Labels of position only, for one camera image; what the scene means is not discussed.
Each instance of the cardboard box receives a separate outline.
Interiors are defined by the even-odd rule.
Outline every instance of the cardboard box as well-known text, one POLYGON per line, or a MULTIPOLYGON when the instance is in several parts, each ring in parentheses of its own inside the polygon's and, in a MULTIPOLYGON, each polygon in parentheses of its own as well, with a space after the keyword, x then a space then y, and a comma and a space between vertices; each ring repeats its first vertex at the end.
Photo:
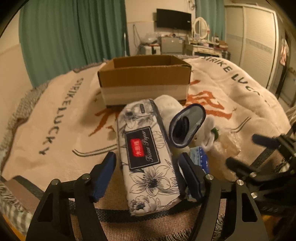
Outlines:
POLYGON ((166 94, 185 102, 191 65, 170 55, 114 58, 98 72, 107 107, 166 94))

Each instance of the tissue paper pack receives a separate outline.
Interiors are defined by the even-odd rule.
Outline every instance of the tissue paper pack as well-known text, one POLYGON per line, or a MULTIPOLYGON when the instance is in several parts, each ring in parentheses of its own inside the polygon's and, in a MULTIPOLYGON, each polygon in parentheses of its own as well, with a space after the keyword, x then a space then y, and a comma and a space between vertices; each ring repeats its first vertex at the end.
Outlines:
POLYGON ((168 138, 151 99, 127 104, 118 116, 118 145, 131 215, 167 210, 185 195, 178 186, 168 138))

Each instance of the bed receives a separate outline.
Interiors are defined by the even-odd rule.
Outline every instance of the bed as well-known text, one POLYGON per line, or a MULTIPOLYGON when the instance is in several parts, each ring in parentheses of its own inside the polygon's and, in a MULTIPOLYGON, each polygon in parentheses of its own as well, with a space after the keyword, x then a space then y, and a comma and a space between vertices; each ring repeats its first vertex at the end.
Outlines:
MULTIPOLYGON (((180 56, 192 66, 186 105, 199 103, 215 118, 220 131, 230 133, 240 146, 236 158, 255 167, 269 160, 277 165, 278 152, 264 150, 251 141, 258 133, 278 136, 290 129, 277 99, 245 71, 225 59, 180 56)), ((30 91, 8 123, 0 145, 0 211, 19 240, 54 178, 62 182, 89 173, 108 151, 117 151, 112 129, 117 112, 106 109, 97 71, 104 63, 75 69, 30 91)), ((208 153, 211 174, 234 180, 225 166, 225 153, 214 146, 208 153)), ((82 236, 69 200, 77 240, 82 236)), ((187 200, 167 211, 131 217, 119 162, 105 196, 95 203, 108 240, 186 240, 199 206, 187 200)), ((223 221, 223 204, 221 222, 223 221)))

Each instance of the wall-mounted tv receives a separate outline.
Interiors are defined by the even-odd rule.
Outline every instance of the wall-mounted tv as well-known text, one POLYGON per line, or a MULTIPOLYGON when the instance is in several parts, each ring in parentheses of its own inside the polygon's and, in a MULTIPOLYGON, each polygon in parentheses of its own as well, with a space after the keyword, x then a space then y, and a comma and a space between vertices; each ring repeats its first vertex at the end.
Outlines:
POLYGON ((191 14, 169 9, 156 10, 156 26, 159 28, 174 28, 191 30, 191 14))

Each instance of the white cabinet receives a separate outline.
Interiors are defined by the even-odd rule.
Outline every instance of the white cabinet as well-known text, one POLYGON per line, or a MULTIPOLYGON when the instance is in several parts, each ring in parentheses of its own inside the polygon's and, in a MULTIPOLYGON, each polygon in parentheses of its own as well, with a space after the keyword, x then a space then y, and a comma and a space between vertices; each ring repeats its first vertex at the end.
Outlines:
POLYGON ((269 89, 279 44, 275 12, 249 4, 229 4, 225 7, 230 61, 269 89))

